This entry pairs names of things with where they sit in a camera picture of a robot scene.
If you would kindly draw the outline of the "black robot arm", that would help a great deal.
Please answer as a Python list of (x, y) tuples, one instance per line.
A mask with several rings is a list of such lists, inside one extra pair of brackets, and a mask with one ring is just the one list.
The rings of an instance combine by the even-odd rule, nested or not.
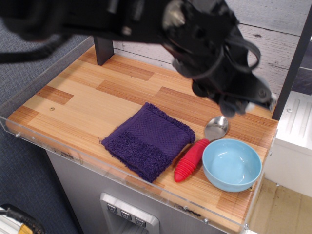
[(244, 39), (223, 0), (3, 0), (0, 16), (24, 40), (57, 38), (28, 52), (1, 53), (1, 63), (50, 56), (71, 35), (162, 45), (193, 92), (242, 114), (250, 103), (273, 109), (267, 82), (253, 74), (261, 53)]

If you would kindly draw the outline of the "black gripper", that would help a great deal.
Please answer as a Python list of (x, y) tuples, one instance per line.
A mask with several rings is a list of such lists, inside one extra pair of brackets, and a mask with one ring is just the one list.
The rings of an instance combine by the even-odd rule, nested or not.
[(273, 110), (277, 96), (266, 81), (253, 74), (259, 49), (246, 41), (233, 11), (223, 0), (172, 0), (164, 10), (164, 47), (173, 66), (192, 79), (192, 91), (225, 107), (224, 95)]

